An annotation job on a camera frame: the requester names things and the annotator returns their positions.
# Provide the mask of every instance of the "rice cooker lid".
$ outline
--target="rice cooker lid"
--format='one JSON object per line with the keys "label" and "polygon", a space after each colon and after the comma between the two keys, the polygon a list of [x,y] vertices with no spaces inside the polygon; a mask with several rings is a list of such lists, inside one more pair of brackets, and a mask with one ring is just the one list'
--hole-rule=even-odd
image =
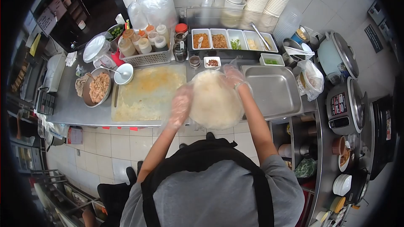
{"label": "rice cooker lid", "polygon": [[362,91],[360,90],[359,84],[355,79],[348,81],[350,84],[351,91],[351,107],[353,112],[353,117],[359,129],[363,128],[365,121],[365,103],[363,102]]}
{"label": "rice cooker lid", "polygon": [[348,43],[339,33],[333,33],[331,36],[333,37],[332,41],[334,42],[346,68],[351,76],[356,79],[359,76],[359,67],[357,66],[355,56],[349,48]]}

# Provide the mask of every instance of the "gray t-shirt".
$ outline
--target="gray t-shirt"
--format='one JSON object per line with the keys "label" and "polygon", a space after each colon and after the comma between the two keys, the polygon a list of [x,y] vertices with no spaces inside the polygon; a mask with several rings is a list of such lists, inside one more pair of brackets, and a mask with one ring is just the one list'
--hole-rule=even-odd
{"label": "gray t-shirt", "polygon": [[[295,226],[305,202],[295,174],[279,155],[269,156],[260,168],[270,185],[275,226]],[[249,173],[232,160],[222,160],[202,172],[170,175],[153,194],[161,226],[258,226]],[[120,226],[146,226],[138,183],[130,190]]]}

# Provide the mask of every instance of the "cutting board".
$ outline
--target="cutting board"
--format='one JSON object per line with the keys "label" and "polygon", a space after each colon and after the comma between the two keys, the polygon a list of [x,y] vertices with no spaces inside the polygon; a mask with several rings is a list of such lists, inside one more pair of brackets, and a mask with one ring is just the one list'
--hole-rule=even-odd
{"label": "cutting board", "polygon": [[186,82],[185,65],[134,70],[130,83],[114,85],[112,121],[160,120],[169,112],[176,89]]}

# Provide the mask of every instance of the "black apron strap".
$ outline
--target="black apron strap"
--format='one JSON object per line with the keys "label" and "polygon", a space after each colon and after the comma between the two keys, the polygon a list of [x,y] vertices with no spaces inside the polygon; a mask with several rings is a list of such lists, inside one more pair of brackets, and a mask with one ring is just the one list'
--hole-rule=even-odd
{"label": "black apron strap", "polygon": [[234,149],[236,145],[235,142],[230,144],[226,139],[199,140],[164,159],[141,183],[143,213],[147,226],[160,226],[153,194],[164,179],[177,172],[201,172],[221,160],[233,160],[249,170],[253,176],[259,226],[273,227],[274,209],[265,173],[250,158]]}

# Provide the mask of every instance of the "black shoe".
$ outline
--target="black shoe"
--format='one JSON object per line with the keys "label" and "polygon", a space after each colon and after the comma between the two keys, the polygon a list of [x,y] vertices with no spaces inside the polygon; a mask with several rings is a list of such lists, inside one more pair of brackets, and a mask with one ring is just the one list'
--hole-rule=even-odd
{"label": "black shoe", "polygon": [[206,139],[215,139],[215,135],[213,133],[211,133],[211,132],[208,132],[206,134]]}
{"label": "black shoe", "polygon": [[126,175],[128,176],[128,178],[129,178],[129,183],[130,183],[131,185],[133,185],[133,184],[136,183],[136,181],[137,181],[137,176],[136,176],[136,173],[135,173],[133,167],[129,166],[129,167],[126,168]]}
{"label": "black shoe", "polygon": [[142,160],[137,162],[137,175],[139,175],[139,171],[142,168],[142,164],[143,164]]}

